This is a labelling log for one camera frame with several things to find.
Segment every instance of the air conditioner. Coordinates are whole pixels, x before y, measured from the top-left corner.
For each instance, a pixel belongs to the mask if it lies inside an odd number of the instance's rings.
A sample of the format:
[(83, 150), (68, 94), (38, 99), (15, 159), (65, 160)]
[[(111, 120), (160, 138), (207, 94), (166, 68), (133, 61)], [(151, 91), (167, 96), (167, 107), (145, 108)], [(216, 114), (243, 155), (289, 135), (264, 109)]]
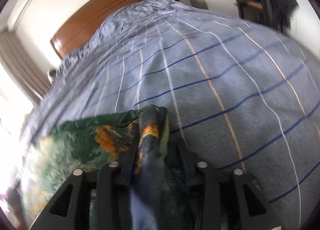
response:
[(18, 0), (17, 4), (14, 6), (10, 17), (7, 22), (8, 31), (15, 31), (17, 28), (17, 23), (21, 17), (23, 11), (27, 8), (31, 0)]

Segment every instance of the triangular cutout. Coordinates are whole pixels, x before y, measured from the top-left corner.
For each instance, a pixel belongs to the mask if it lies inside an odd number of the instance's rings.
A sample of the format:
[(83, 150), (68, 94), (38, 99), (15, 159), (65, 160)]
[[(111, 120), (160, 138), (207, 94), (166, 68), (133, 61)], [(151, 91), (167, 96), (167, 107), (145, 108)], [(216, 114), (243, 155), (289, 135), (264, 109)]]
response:
[(251, 217), (263, 215), (267, 212), (261, 201), (256, 197), (248, 185), (243, 186), (245, 200), (247, 202), (248, 212)]
[(66, 217), (70, 205), (70, 199), (72, 194), (73, 185), (68, 185), (64, 192), (59, 196), (53, 206), (50, 208), (50, 213)]

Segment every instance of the green fabric edge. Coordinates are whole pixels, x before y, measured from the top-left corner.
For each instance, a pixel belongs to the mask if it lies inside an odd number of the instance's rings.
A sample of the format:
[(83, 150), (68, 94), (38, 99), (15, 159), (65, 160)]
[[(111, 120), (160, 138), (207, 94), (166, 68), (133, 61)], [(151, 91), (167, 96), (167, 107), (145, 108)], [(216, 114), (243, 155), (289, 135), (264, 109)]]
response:
[(86, 118), (78, 121), (68, 121), (62, 125), (55, 126), (51, 130), (50, 134), (54, 135), (63, 131), (72, 131), (75, 129), (86, 128), (90, 126), (99, 126), (99, 125), (113, 125), (118, 127), (126, 127), (129, 123), (136, 120), (139, 116), (139, 113), (146, 108), (155, 108), (161, 116), (161, 120), (165, 121), (167, 110), (164, 107), (157, 107), (155, 105), (146, 106), (140, 110), (130, 110), (124, 113), (113, 113), (98, 115), (96, 117)]

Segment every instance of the brown headboard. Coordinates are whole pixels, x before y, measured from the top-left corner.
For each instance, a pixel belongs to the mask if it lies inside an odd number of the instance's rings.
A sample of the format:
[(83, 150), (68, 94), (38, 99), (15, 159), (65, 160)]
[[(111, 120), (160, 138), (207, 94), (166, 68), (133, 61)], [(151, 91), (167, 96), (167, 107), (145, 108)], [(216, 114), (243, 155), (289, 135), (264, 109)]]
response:
[(73, 14), (51, 39), (60, 58), (86, 43), (115, 10), (143, 0), (90, 0)]

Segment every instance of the bed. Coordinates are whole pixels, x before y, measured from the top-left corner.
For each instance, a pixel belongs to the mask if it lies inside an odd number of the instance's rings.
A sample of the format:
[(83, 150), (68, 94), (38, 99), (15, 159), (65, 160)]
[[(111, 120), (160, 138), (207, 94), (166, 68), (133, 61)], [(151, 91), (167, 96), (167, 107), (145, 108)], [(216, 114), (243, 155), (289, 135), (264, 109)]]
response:
[[(62, 63), (22, 134), (26, 149), (66, 121), (163, 106), (170, 138), (219, 169), (252, 172), (287, 229), (307, 221), (320, 198), (320, 64), (297, 42), (177, 0), (91, 0), (51, 44)], [(28, 172), (30, 224), (45, 202)]]

